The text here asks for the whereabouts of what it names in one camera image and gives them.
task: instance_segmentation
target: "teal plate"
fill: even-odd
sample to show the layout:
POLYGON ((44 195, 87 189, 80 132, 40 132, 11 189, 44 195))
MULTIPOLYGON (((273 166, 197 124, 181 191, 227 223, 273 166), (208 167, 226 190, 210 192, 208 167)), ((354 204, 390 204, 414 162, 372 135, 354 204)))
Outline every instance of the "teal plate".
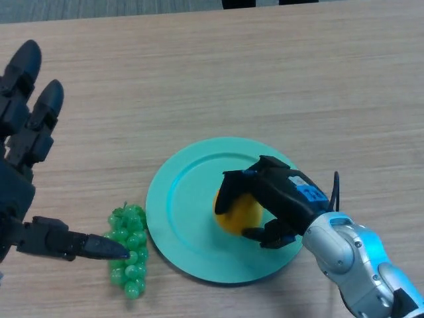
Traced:
MULTIPOLYGON (((243 284, 269 276, 302 248, 301 238, 279 250, 222 230, 213 215, 213 199, 225 170, 245 169, 261 154, 296 166, 260 142, 221 137, 196 142, 159 169, 146 198, 147 226, 162 255, 181 271, 219 284, 243 284)), ((262 225, 273 219, 264 212, 262 225)))

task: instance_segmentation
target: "grapes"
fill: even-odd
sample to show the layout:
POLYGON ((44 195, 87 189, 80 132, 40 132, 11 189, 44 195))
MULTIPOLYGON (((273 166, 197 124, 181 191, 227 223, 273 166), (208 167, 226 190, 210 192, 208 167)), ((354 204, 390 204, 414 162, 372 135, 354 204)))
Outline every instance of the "grapes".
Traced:
POLYGON ((109 273, 113 285, 121 286, 129 299, 136 299, 146 289, 146 213, 138 205, 127 205, 113 210, 107 219, 111 230, 103 236, 121 243, 130 250, 127 260, 110 260, 109 273))

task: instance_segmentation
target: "wooden table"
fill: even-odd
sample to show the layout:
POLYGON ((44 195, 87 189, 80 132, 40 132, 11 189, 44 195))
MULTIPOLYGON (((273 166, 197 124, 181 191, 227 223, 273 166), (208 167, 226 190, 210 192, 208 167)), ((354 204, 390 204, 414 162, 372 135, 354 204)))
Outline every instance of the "wooden table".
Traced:
MULTIPOLYGON (((423 29, 422 0, 1 25, 1 65, 29 38, 42 48, 32 102, 54 78, 66 91, 27 217, 102 233, 123 201, 144 204, 179 149, 254 138, 327 194, 338 170, 342 209, 424 293, 423 29)), ((131 304, 104 262, 13 250, 1 270, 2 318, 351 317, 306 250, 277 278, 236 289, 193 282, 152 252, 131 304)))

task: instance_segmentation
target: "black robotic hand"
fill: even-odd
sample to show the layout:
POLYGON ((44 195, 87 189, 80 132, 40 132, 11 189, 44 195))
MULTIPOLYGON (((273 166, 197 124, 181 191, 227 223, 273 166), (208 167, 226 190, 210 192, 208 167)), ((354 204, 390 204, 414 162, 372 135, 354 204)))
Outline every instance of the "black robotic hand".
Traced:
POLYGON ((62 84, 55 79, 29 111, 27 103, 40 67, 40 48, 29 40, 0 77, 0 262, 13 245, 19 252, 65 260, 76 256, 129 258, 121 244, 99 235, 71 232, 61 220, 34 217, 32 222, 23 222, 35 195, 32 167, 46 159, 53 145, 51 134, 64 101, 62 84))
POLYGON ((235 200, 244 193, 251 194, 263 208, 276 218, 264 228, 243 231, 243 236, 257 240, 264 248, 281 248, 303 236, 318 216, 332 211, 337 198, 339 210, 339 175, 331 200, 299 170, 271 156, 260 156, 259 161, 246 170, 224 172, 224 180, 215 205, 216 214, 227 213, 235 200))

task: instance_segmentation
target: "floor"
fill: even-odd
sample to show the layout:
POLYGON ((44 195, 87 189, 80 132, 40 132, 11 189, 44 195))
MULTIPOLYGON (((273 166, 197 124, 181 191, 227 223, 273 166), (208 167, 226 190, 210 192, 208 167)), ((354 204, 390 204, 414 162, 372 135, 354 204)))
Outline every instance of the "floor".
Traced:
MULTIPOLYGON (((258 6, 277 4, 278 0, 257 0, 258 6)), ((0 0, 0 23, 220 9, 221 0, 0 0)))

